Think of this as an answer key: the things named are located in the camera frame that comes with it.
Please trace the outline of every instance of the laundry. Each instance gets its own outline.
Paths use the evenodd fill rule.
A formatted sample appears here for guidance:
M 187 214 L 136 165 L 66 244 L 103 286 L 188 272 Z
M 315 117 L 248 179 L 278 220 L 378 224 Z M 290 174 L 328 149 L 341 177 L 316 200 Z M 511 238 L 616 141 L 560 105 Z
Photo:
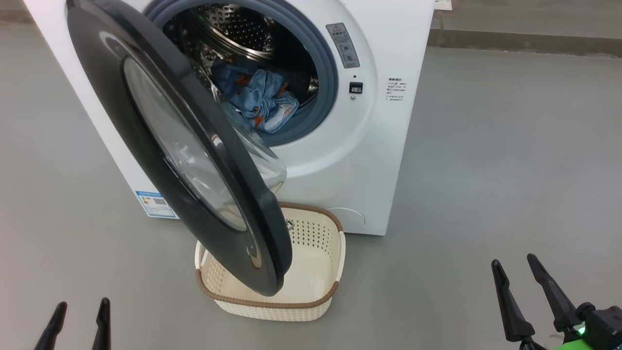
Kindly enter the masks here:
M 298 99 L 285 90 L 285 77 L 253 61 L 231 56 L 214 62 L 211 72 L 223 95 L 257 130 L 279 131 L 298 109 Z

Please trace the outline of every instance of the blue and white sticker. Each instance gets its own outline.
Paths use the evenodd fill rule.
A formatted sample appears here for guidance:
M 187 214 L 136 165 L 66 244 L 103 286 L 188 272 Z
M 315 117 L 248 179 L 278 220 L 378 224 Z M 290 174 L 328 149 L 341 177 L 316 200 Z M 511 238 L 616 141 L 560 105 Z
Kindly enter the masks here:
M 158 192 L 136 191 L 136 196 L 143 208 L 145 208 L 148 216 L 179 219 L 169 204 L 166 203 L 164 197 Z

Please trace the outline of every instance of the washing machine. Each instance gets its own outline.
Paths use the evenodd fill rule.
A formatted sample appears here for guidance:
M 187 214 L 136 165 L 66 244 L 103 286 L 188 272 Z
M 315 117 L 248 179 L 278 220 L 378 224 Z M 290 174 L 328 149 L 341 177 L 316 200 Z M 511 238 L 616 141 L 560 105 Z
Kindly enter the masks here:
M 273 295 L 279 202 L 386 234 L 434 0 L 222 1 L 25 3 L 146 214 Z M 231 57 L 287 77 L 299 107 L 277 132 L 223 98 L 211 68 Z

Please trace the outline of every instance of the brown basket rim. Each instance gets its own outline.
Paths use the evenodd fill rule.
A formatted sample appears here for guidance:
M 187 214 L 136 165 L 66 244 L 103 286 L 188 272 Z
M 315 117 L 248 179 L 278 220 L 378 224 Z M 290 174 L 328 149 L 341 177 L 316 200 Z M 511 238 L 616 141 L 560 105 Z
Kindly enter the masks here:
M 295 204 L 295 203 L 280 203 L 280 205 L 281 205 L 282 208 L 307 210 L 307 211 L 318 212 L 320 214 L 323 214 L 323 215 L 329 217 L 335 223 L 335 225 L 337 226 L 337 229 L 339 230 L 339 232 L 343 232 L 343 226 L 341 226 L 341 222 L 339 222 L 339 220 L 337 219 L 337 217 L 333 213 L 329 212 L 326 209 L 322 209 L 322 208 L 318 208 L 318 207 L 312 207 L 312 206 L 306 206 L 304 204 Z M 316 306 L 320 306 L 320 305 L 326 303 L 330 298 L 332 298 L 333 295 L 335 294 L 335 292 L 337 291 L 337 287 L 339 286 L 339 281 L 335 281 L 333 283 L 333 286 L 328 291 L 328 293 L 326 293 L 326 295 L 324 295 L 323 297 L 319 298 L 318 300 L 311 301 L 309 303 L 268 303 L 266 301 L 251 301 L 251 300 L 231 298 L 229 296 L 223 296 L 223 295 L 220 295 L 220 294 L 216 294 L 216 293 L 212 292 L 211 290 L 207 289 L 207 287 L 203 283 L 203 274 L 201 273 L 200 269 L 196 269 L 195 276 L 197 278 L 197 283 L 198 283 L 199 289 L 201 289 L 201 291 L 205 295 L 209 296 L 210 298 L 212 298 L 214 300 L 224 301 L 226 303 L 231 303 L 231 304 L 236 304 L 236 305 L 252 306 L 252 307 L 256 307 L 256 308 L 269 308 L 269 309 L 309 309 L 309 308 L 314 308 Z

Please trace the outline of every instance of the plastic basket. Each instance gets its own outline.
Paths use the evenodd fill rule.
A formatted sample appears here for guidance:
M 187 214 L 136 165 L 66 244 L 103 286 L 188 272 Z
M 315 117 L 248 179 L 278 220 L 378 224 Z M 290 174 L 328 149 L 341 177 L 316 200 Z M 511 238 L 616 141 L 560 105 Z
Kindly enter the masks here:
M 326 312 L 339 286 L 346 252 L 343 228 L 329 211 L 281 204 L 290 230 L 292 265 L 281 291 L 262 296 L 242 284 L 197 242 L 195 267 L 201 290 L 223 310 L 271 321 L 313 321 Z

